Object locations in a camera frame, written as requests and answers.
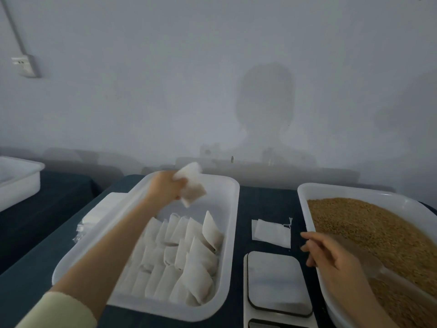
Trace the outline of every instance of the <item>left hand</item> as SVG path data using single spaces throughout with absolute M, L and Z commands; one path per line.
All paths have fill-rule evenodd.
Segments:
M 187 185 L 187 179 L 174 181 L 173 176 L 177 171 L 160 171 L 150 182 L 149 191 L 144 200 L 150 201 L 159 209 L 170 204 L 173 200 L 180 199 L 180 191 Z

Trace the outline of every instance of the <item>stack of filter bags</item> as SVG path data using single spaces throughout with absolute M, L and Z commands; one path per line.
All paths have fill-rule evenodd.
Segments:
M 199 306 L 215 294 L 223 233 L 209 211 L 203 225 L 173 213 L 147 224 L 115 290 L 139 298 Z

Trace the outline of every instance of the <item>white plastic tray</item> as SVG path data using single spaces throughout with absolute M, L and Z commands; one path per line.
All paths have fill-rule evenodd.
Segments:
M 117 221 L 126 215 L 144 197 L 148 188 L 149 180 L 155 173 L 144 177 L 108 215 L 100 220 L 58 263 L 53 272 L 52 284 L 55 284 L 103 235 L 108 232 Z M 237 220 L 237 208 L 239 198 L 239 184 L 230 177 L 205 175 L 200 178 L 207 194 L 198 199 L 189 208 L 185 208 L 181 202 L 173 202 L 164 207 L 157 219 L 168 219 L 171 213 L 187 215 L 203 222 L 207 210 L 211 212 L 217 227 L 225 234 L 221 249 L 220 263 L 215 277 L 216 294 L 206 304 L 199 307 L 160 302 L 155 299 L 136 298 L 113 292 L 108 304 L 128 308 L 145 313 L 162 315 L 165 317 L 184 320 L 201 321 L 209 318 L 225 302 L 229 292 L 232 270 L 232 256 L 234 252 L 235 227 Z
M 309 211 L 307 200 L 325 198 L 353 198 L 385 208 L 392 213 L 410 222 L 427 235 L 434 243 L 437 243 L 437 218 L 421 203 L 416 200 L 398 195 L 392 192 L 346 187 L 337 185 L 305 183 L 298 187 L 299 200 L 302 206 L 303 217 L 308 231 L 315 231 L 313 218 Z M 334 325 L 337 328 L 358 328 L 344 313 L 343 309 L 331 297 L 323 282 L 319 269 L 320 288 Z
M 37 193 L 41 162 L 0 156 L 0 212 Z

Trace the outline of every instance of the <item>sleeve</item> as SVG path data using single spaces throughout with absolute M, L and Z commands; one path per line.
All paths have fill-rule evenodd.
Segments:
M 77 299 L 61 292 L 47 292 L 16 328 L 94 328 L 91 310 Z

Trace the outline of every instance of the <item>wall socket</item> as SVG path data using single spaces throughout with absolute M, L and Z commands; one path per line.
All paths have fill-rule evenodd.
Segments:
M 32 55 L 13 57 L 12 63 L 16 66 L 18 73 L 21 76 L 29 78 L 39 78 L 35 60 Z

